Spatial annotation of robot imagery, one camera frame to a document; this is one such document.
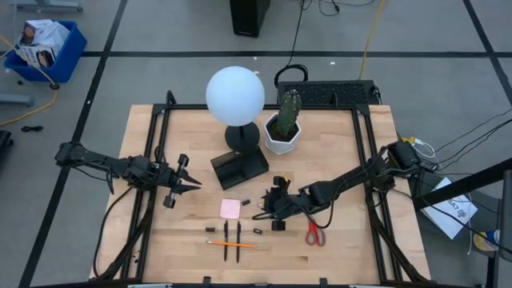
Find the wooden table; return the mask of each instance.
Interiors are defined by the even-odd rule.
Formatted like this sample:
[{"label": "wooden table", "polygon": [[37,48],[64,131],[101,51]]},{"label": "wooden table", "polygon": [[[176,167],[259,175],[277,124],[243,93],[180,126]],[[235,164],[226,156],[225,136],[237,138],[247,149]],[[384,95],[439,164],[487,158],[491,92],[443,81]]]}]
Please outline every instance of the wooden table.
[{"label": "wooden table", "polygon": [[[132,106],[120,157],[143,154],[152,106]],[[397,139],[393,118],[388,106],[370,108],[377,147]],[[304,215],[286,220],[286,231],[273,232],[270,221],[252,221],[261,212],[257,207],[272,178],[285,174],[291,179],[290,192],[317,180],[331,180],[359,166],[350,112],[341,110],[303,110],[298,120],[302,133],[294,151],[277,156],[265,147],[262,124],[273,113],[264,110],[255,121],[260,127],[260,147],[270,171],[223,191],[213,172],[210,160],[229,151],[224,140],[225,125],[210,116],[208,110],[173,110],[166,142],[166,158],[176,167],[178,156],[190,158],[187,170],[202,182],[200,190],[177,197],[173,210],[162,205],[168,189],[158,189],[152,233],[146,258],[144,282],[195,282],[211,276],[213,283],[301,283],[316,284],[327,278],[329,284],[377,284],[378,273],[370,234],[370,223],[362,185],[341,194],[334,204],[334,218],[326,229],[324,247],[308,246],[304,237],[308,224]],[[370,155],[364,134],[366,155]],[[115,182],[112,203],[124,190],[126,183]],[[409,193],[405,180],[397,179],[397,189]],[[135,192],[126,196],[111,212],[105,226],[98,255],[100,271],[108,266],[126,242]],[[394,235],[398,246],[425,277],[430,277],[425,251],[412,201],[397,193],[388,193]],[[251,204],[242,207],[242,242],[254,243],[256,249],[241,249],[236,263],[236,249],[228,249],[223,260],[223,246],[206,244],[206,240],[223,240],[224,220],[219,217],[222,198],[245,199]],[[315,215],[326,223],[329,211]],[[236,241],[235,220],[229,221],[229,240]],[[218,232],[206,233],[205,227],[216,226]],[[253,233],[263,230],[263,235]],[[393,278],[389,251],[382,242],[387,277]],[[132,262],[138,258],[134,249]],[[134,275],[135,265],[130,266]]]}]

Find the pink sticky note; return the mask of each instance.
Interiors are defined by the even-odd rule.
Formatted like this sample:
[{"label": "pink sticky note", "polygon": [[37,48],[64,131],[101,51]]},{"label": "pink sticky note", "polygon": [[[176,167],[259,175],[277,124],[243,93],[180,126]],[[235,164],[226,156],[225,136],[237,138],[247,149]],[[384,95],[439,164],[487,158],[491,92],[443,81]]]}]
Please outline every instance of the pink sticky note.
[{"label": "pink sticky note", "polygon": [[238,219],[238,218],[240,218],[240,200],[223,199],[221,202],[221,218],[222,219]]}]

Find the pencil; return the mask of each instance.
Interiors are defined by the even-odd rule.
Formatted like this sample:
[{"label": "pencil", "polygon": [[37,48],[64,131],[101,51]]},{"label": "pencil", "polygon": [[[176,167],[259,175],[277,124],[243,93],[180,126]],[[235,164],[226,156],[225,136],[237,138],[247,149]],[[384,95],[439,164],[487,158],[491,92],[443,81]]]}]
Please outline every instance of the pencil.
[{"label": "pencil", "polygon": [[237,244],[237,243],[222,242],[222,241],[206,241],[206,243],[217,244],[217,245],[226,245],[226,246],[245,247],[245,248],[256,248],[256,245],[252,245],[252,244]]}]

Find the red scissors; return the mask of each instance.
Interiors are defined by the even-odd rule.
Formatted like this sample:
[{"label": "red scissors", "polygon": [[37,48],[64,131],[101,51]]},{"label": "red scissors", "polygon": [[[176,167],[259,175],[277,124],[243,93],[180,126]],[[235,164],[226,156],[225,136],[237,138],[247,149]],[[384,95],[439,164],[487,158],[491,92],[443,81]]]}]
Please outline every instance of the red scissors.
[{"label": "red scissors", "polygon": [[311,221],[308,222],[310,223],[310,230],[306,234],[306,243],[308,245],[324,246],[326,244],[326,233]]}]

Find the black pen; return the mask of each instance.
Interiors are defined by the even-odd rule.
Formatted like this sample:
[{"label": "black pen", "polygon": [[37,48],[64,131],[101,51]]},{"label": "black pen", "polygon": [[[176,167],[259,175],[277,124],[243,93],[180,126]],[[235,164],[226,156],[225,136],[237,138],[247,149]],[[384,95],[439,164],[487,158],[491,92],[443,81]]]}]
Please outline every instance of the black pen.
[{"label": "black pen", "polygon": [[[237,224],[237,244],[240,244],[240,233],[242,232],[242,226],[240,221]],[[237,263],[240,261],[240,246],[237,246]]]},{"label": "black pen", "polygon": [[[227,220],[224,223],[224,242],[227,242]],[[227,245],[224,246],[224,262],[227,261]]]}]

